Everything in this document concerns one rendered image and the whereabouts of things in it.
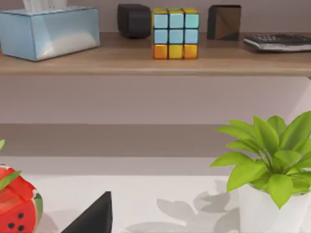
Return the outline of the wooden shelf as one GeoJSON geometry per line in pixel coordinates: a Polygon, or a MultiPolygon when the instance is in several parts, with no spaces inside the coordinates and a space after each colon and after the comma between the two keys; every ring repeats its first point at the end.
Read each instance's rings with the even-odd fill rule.
{"type": "Polygon", "coordinates": [[[0,75],[51,76],[282,76],[311,79],[311,52],[254,53],[242,41],[207,40],[200,35],[199,56],[189,60],[154,60],[150,39],[129,40],[101,33],[101,46],[32,62],[3,55],[0,75]]]}

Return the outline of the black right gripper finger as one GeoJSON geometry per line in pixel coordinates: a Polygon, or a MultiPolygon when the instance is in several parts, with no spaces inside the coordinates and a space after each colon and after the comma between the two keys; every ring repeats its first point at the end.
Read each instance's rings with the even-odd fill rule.
{"type": "Polygon", "coordinates": [[[112,233],[111,192],[104,192],[61,233],[112,233]]]}

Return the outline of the light blue tissue box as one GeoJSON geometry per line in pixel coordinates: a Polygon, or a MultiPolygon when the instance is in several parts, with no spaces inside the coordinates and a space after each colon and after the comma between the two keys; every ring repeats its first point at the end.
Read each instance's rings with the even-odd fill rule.
{"type": "Polygon", "coordinates": [[[0,47],[4,55],[36,62],[99,46],[96,7],[0,11],[0,47]]]}

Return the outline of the red watermelon plant pot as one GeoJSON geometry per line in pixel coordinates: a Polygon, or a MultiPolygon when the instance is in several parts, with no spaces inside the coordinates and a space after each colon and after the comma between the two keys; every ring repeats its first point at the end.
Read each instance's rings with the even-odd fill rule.
{"type": "Polygon", "coordinates": [[[37,189],[20,170],[0,164],[0,233],[35,233],[42,214],[37,189]]]}

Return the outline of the blue and yellow puzzle cube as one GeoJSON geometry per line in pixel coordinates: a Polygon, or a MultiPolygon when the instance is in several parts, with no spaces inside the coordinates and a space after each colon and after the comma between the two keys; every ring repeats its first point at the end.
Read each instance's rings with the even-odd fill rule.
{"type": "Polygon", "coordinates": [[[194,8],[152,10],[153,59],[198,58],[200,14],[194,8]]]}

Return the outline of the black rounded box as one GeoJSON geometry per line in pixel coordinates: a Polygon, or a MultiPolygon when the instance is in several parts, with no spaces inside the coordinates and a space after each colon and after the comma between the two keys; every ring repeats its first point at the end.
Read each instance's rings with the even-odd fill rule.
{"type": "Polygon", "coordinates": [[[142,4],[122,3],[117,6],[117,26],[122,36],[145,39],[151,35],[151,9],[142,4]]]}

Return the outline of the black and grey calculator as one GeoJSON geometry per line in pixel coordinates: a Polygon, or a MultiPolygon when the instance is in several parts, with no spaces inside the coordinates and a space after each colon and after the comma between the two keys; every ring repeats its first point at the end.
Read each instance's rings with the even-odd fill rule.
{"type": "Polygon", "coordinates": [[[311,37],[298,34],[257,34],[246,36],[243,43],[257,51],[309,52],[311,37]]]}

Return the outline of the brown and black block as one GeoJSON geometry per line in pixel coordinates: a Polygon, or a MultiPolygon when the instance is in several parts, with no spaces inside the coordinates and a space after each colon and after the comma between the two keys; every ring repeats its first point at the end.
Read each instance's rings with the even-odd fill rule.
{"type": "Polygon", "coordinates": [[[242,7],[240,5],[212,5],[207,16],[207,39],[238,41],[242,7]]]}

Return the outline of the green plant in white pot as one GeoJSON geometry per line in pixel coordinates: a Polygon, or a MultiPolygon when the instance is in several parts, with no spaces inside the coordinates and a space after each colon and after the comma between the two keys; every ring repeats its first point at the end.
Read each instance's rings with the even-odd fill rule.
{"type": "Polygon", "coordinates": [[[289,124],[254,116],[217,131],[235,137],[212,166],[233,166],[226,191],[238,192],[240,233],[300,233],[311,204],[311,110],[289,124]]]}

